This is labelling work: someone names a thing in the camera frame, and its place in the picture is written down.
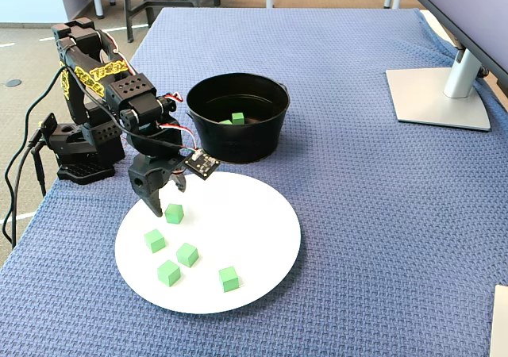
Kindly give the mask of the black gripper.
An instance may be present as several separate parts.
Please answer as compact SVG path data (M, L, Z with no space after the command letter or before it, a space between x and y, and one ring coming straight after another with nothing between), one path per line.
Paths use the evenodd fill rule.
M129 167L129 179L134 192L157 216L162 217L159 192L172 181L180 192L186 190L186 179L182 172L183 157L135 156Z

